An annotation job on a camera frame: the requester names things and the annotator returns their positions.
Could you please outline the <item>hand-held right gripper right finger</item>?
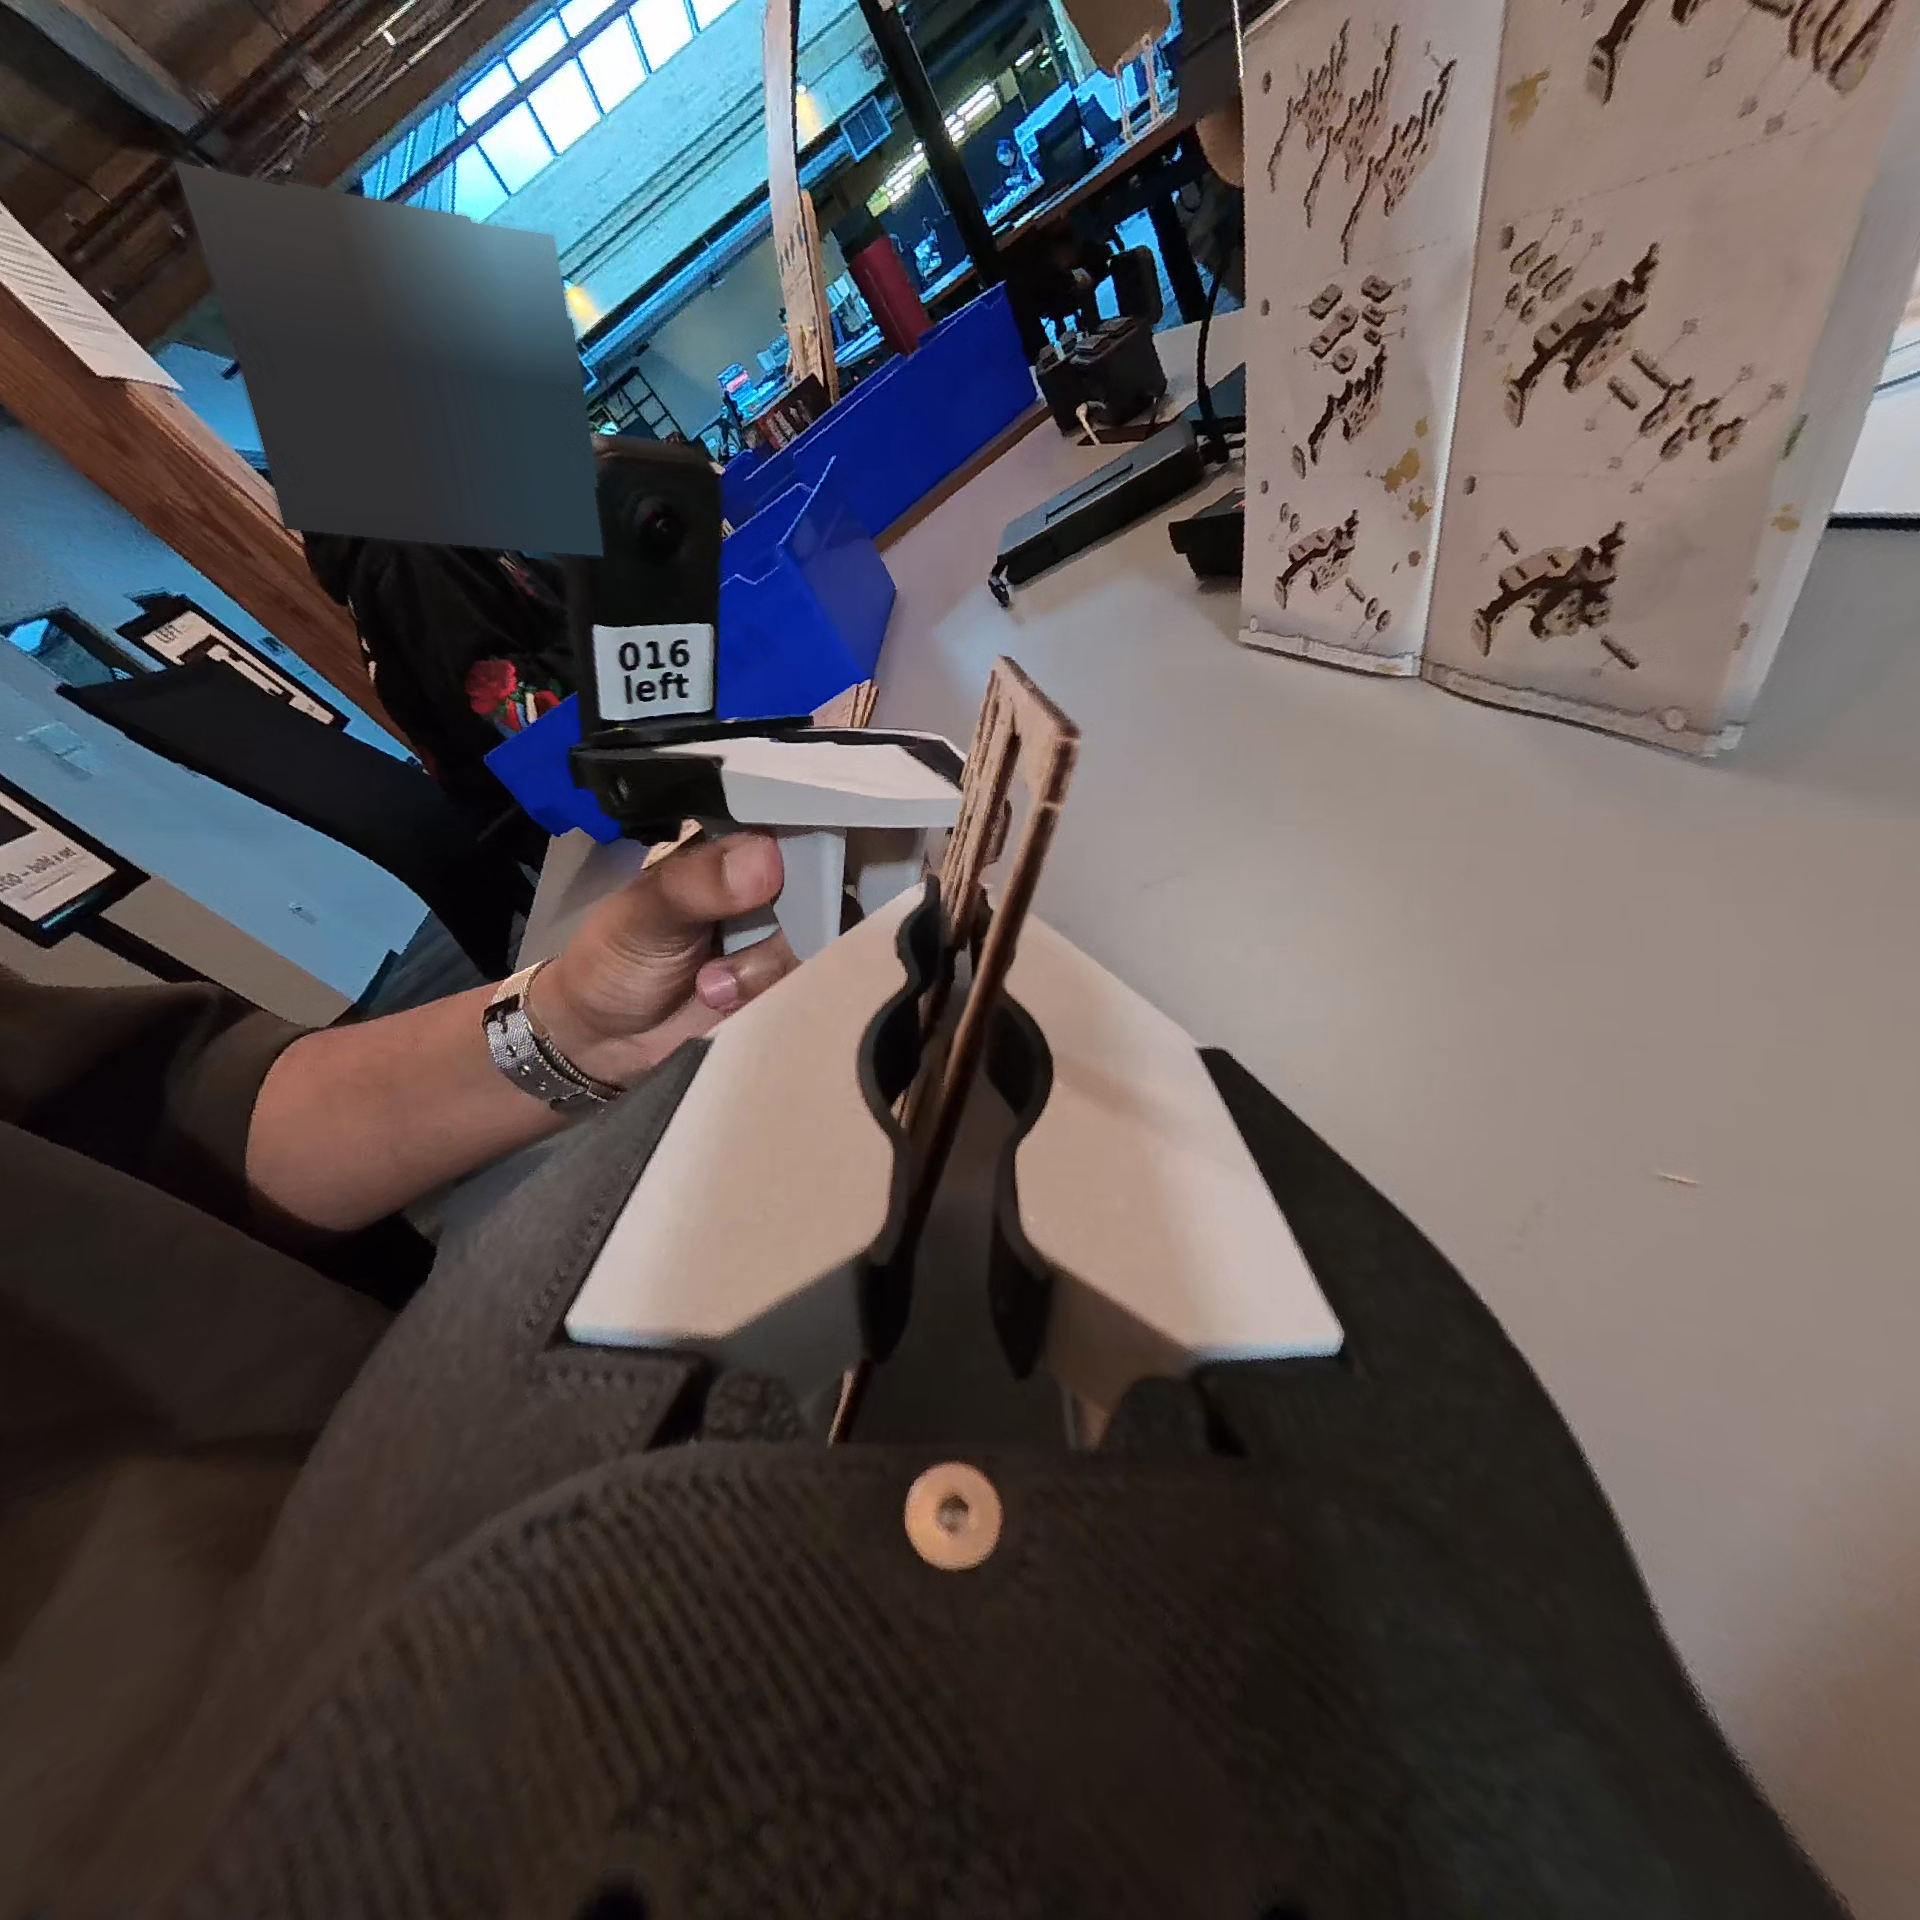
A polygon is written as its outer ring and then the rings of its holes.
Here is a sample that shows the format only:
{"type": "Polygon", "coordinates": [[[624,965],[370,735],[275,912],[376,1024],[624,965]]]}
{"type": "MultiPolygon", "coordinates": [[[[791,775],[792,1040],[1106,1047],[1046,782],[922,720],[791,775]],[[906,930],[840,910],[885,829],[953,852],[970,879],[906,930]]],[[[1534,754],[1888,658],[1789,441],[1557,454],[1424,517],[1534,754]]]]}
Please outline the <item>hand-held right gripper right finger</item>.
{"type": "Polygon", "coordinates": [[[986,1078],[1011,1119],[992,1175],[992,1328],[1078,1429],[1142,1380],[1342,1353],[1201,1048],[1039,919],[1022,925],[986,1078]]]}

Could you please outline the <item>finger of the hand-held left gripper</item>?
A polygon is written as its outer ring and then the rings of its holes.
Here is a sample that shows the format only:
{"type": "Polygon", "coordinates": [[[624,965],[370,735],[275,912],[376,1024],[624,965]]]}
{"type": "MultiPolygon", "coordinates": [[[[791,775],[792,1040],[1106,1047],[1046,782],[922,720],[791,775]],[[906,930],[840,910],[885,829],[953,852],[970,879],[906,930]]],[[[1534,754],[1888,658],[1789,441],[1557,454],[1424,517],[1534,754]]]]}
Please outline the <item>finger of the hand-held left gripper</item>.
{"type": "Polygon", "coordinates": [[[723,814],[746,826],[950,829],[966,766],[941,735],[706,741],[723,814]]]}

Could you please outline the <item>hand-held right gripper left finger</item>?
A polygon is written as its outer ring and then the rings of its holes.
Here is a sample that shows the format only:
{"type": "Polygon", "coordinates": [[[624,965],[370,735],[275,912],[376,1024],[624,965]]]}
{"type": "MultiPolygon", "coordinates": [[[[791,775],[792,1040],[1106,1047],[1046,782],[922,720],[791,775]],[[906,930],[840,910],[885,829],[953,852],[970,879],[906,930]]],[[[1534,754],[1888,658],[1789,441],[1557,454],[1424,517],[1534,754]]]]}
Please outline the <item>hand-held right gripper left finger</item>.
{"type": "Polygon", "coordinates": [[[815,1400],[904,1320],[937,879],[715,1028],[565,1313],[584,1349],[680,1353],[815,1400]]]}

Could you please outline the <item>wooden parts sheet with wheels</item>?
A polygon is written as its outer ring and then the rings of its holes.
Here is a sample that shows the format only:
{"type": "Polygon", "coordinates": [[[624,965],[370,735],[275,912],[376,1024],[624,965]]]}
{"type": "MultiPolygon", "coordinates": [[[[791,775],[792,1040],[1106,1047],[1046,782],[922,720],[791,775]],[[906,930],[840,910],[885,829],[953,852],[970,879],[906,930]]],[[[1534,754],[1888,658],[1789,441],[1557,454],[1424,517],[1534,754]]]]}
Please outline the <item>wooden parts sheet with wheels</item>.
{"type": "Polygon", "coordinates": [[[853,1438],[872,1375],[906,1328],[928,1218],[1010,999],[1078,738],[1019,662],[994,660],[944,861],[906,897],[895,935],[903,988],[854,1054],[857,1087],[894,1158],[880,1232],[853,1257],[859,1351],[835,1390],[832,1445],[853,1438]]]}

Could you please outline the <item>grey desk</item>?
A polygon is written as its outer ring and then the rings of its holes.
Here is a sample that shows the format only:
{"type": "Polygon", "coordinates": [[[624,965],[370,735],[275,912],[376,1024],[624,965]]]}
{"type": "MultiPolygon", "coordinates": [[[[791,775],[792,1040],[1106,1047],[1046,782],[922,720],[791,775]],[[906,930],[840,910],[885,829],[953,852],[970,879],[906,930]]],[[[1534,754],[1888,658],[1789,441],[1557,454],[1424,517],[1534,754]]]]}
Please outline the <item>grey desk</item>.
{"type": "Polygon", "coordinates": [[[1721,1728],[1914,1914],[1914,530],[1826,532],[1733,754],[1235,645],[1166,517],[986,589],[1050,422],[885,540],[874,718],[995,655],[1082,749],[1039,913],[1456,1264],[1586,1448],[1721,1728]]]}

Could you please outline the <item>person's left hand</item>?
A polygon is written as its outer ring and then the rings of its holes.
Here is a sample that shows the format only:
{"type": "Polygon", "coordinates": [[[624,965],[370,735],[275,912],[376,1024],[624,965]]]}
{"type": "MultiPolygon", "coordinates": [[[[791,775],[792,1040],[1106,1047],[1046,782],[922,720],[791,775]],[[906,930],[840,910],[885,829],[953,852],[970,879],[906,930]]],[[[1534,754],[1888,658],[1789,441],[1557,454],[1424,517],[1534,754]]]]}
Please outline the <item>person's left hand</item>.
{"type": "Polygon", "coordinates": [[[594,1082],[632,1087],[798,969],[778,930],[722,951],[723,927],[775,904],[782,887],[782,850],[765,832],[673,850],[541,962],[522,1000],[534,1031],[594,1082]]]}

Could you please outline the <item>large blue plastic bin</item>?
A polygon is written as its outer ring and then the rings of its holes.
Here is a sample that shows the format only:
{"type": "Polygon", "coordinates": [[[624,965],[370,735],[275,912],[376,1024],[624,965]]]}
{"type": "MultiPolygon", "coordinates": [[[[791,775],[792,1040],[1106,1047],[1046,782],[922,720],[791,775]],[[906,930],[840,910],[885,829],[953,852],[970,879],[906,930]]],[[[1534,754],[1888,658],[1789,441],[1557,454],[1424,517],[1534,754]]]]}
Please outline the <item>large blue plastic bin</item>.
{"type": "Polygon", "coordinates": [[[826,479],[880,536],[1039,401],[1017,311],[994,286],[920,335],[773,452],[722,473],[723,517],[743,527],[792,487],[826,479]]]}
{"type": "MultiPolygon", "coordinates": [[[[895,583],[857,509],[848,461],[832,454],[775,492],[723,540],[717,591],[715,718],[786,721],[871,681],[895,583]]],[[[502,738],[487,768],[551,833],[586,832],[610,842],[618,826],[576,786],[568,749],[578,702],[565,698],[502,738]]]]}

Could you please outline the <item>silver wristwatch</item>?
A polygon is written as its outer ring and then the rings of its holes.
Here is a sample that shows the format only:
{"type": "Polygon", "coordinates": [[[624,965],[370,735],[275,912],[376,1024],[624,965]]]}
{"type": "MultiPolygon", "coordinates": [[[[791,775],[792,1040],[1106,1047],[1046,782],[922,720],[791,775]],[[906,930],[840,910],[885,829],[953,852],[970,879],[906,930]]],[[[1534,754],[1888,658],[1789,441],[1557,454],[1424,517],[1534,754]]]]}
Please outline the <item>silver wristwatch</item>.
{"type": "Polygon", "coordinates": [[[481,1009],[491,1065],[522,1094],[567,1119],[610,1105],[624,1087],[586,1073],[546,1033],[533,994],[549,958],[502,977],[481,1009]]]}

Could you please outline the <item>black flat device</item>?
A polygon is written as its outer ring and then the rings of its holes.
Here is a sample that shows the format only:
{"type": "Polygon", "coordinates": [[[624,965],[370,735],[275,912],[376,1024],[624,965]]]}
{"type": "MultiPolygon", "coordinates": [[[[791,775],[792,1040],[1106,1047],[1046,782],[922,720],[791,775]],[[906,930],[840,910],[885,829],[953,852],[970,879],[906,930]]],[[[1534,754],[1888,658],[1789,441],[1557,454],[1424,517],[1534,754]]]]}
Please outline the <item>black flat device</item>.
{"type": "Polygon", "coordinates": [[[992,599],[1007,607],[1031,583],[1106,536],[1185,495],[1207,474],[1194,424],[1178,416],[1046,503],[1011,519],[989,573],[992,599]]]}

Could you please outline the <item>black power adapter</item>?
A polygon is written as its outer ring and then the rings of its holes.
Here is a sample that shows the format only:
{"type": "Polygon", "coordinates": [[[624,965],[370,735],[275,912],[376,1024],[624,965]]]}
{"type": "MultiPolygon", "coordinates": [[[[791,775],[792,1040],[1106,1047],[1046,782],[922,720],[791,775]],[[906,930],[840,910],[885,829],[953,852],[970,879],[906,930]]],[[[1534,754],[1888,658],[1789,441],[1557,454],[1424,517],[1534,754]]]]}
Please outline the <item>black power adapter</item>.
{"type": "Polygon", "coordinates": [[[1227,487],[1201,509],[1167,524],[1167,543],[1200,585],[1239,585],[1242,487],[1227,487]]]}

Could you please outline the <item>framed black white sign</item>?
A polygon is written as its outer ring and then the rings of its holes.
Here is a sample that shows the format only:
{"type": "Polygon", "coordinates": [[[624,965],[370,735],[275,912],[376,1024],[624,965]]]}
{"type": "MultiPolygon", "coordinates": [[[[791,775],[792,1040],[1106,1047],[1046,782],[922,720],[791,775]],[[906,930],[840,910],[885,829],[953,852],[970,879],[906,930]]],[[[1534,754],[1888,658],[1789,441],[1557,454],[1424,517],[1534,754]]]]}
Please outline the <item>framed black white sign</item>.
{"type": "Polygon", "coordinates": [[[272,648],[221,624],[199,601],[175,591],[143,591],[134,596],[134,606],[134,616],[120,624],[117,636],[150,660],[167,666],[221,665],[279,703],[346,732],[350,714],[342,706],[299,681],[272,648]]]}
{"type": "Polygon", "coordinates": [[[1,778],[1,927],[53,948],[150,876],[53,804],[1,778]]]}

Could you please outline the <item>black box device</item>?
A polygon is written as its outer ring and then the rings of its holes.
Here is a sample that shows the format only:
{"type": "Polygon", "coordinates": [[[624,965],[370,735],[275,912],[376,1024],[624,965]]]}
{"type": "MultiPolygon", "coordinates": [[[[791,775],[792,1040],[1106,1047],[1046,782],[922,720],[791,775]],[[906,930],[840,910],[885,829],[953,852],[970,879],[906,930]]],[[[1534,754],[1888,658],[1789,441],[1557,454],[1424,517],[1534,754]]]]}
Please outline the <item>black box device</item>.
{"type": "Polygon", "coordinates": [[[1032,376],[1059,433],[1106,442],[1149,420],[1167,392],[1167,374],[1149,320],[1112,317],[1046,343],[1032,376]]]}

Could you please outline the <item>wooden beam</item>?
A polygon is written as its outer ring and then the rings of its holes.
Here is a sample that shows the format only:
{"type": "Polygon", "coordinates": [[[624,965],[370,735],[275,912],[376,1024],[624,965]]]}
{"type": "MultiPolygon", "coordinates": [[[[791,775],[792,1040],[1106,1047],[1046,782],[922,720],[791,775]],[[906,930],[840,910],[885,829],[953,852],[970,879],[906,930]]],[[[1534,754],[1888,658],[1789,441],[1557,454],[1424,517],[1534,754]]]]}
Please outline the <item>wooden beam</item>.
{"type": "Polygon", "coordinates": [[[93,487],[170,545],[405,746],[351,620],[315,581],[270,485],[175,391],[89,373],[1,293],[1,399],[93,487]]]}

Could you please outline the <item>person's olive shirt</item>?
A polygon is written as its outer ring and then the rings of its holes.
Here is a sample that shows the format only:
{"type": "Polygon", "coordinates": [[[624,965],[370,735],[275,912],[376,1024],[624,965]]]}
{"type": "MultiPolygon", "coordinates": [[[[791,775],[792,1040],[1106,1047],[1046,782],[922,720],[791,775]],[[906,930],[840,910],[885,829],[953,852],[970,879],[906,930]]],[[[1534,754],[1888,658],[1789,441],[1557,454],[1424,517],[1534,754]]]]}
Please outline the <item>person's olive shirt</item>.
{"type": "Polygon", "coordinates": [[[424,1280],[253,1199],[296,1028],[206,983],[1,994],[1,1893],[50,1914],[191,1713],[328,1412],[424,1280]]]}

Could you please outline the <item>assembly instruction booklet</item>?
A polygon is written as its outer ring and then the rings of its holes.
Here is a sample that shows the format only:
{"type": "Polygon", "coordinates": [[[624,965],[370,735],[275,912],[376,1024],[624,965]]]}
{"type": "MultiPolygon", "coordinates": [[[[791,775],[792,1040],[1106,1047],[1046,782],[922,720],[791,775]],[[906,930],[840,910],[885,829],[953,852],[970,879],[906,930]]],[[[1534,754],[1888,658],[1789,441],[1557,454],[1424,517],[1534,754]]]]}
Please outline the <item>assembly instruction booklet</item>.
{"type": "Polygon", "coordinates": [[[1914,239],[1914,5],[1272,5],[1239,641],[1729,749],[1914,239]]]}

